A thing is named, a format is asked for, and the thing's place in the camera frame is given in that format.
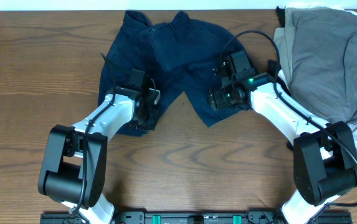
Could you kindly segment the navy blue shorts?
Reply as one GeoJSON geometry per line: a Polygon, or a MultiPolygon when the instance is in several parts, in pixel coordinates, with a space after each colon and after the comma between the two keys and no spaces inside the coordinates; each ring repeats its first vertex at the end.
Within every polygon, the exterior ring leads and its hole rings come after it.
{"type": "Polygon", "coordinates": [[[190,18],[178,12],[171,22],[152,24],[139,11],[126,11],[119,33],[106,57],[100,77],[98,102],[102,103],[113,86],[127,83],[128,72],[145,72],[151,86],[161,92],[157,109],[163,114],[185,93],[195,112],[208,127],[242,110],[213,111],[207,102],[210,88],[221,85],[214,71],[219,57],[243,50],[243,45],[225,28],[190,18]]]}

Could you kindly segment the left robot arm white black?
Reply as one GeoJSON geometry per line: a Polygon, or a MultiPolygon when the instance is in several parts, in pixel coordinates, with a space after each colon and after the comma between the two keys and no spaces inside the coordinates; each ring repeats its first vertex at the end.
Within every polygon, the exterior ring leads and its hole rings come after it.
{"type": "Polygon", "coordinates": [[[154,129],[156,88],[118,87],[90,115],[49,133],[38,190],[69,207],[68,213],[44,213],[41,223],[113,223],[115,207],[103,194],[107,144],[126,125],[154,129]]]}

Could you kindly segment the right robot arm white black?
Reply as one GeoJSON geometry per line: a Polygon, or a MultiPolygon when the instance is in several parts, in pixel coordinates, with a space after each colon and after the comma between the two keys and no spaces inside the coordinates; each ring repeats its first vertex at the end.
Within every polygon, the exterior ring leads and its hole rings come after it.
{"type": "Polygon", "coordinates": [[[248,223],[352,223],[349,212],[331,212],[357,187],[357,154],[351,129],[314,116],[266,73],[235,73],[211,88],[213,110],[246,106],[267,118],[292,145],[295,193],[276,212],[247,212],[248,223]]]}

